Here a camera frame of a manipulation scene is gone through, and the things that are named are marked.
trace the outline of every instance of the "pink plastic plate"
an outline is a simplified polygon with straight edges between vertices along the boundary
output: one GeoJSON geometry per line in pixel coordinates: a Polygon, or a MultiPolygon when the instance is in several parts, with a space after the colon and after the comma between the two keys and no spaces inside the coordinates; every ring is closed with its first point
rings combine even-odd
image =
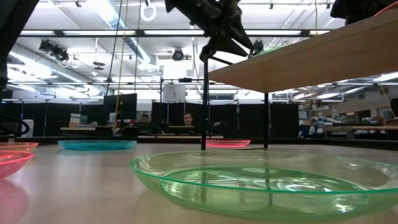
{"type": "Polygon", "coordinates": [[[209,147],[245,147],[251,140],[229,140],[229,139],[207,139],[206,145],[209,147]]]}
{"type": "Polygon", "coordinates": [[[31,152],[0,151],[0,179],[17,172],[32,157],[31,152]]]}
{"type": "Polygon", "coordinates": [[[0,142],[0,151],[30,152],[38,145],[36,142],[0,142]]]}

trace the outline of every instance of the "shelf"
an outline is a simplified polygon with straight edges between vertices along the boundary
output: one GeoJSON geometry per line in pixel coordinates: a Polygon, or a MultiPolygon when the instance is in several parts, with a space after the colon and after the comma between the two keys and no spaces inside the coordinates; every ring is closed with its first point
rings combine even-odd
{"type": "Polygon", "coordinates": [[[398,9],[209,73],[269,93],[398,71],[398,9]]]}

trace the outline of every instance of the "person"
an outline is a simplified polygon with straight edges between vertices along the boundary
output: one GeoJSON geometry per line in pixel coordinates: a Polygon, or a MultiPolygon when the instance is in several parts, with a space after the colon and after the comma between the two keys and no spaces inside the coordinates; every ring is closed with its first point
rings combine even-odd
{"type": "Polygon", "coordinates": [[[185,113],[184,114],[184,125],[185,126],[192,126],[192,114],[191,113],[185,113]]]}

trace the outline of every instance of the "wall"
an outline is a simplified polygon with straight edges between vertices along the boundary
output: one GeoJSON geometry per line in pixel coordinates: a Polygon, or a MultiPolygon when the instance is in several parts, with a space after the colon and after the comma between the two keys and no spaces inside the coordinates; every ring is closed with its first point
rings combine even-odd
{"type": "Polygon", "coordinates": [[[362,110],[371,110],[371,116],[377,116],[377,109],[389,107],[389,100],[398,97],[398,87],[389,86],[389,93],[386,96],[381,95],[380,91],[366,91],[365,99],[359,100],[358,94],[346,98],[345,102],[338,103],[335,106],[337,113],[347,113],[362,110]]]}

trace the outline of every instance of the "wooden shelf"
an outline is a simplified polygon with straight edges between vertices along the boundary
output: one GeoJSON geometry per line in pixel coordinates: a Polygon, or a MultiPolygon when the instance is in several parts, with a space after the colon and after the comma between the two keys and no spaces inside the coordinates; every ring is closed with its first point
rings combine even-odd
{"type": "Polygon", "coordinates": [[[398,9],[209,73],[269,93],[398,71],[398,9]]]}

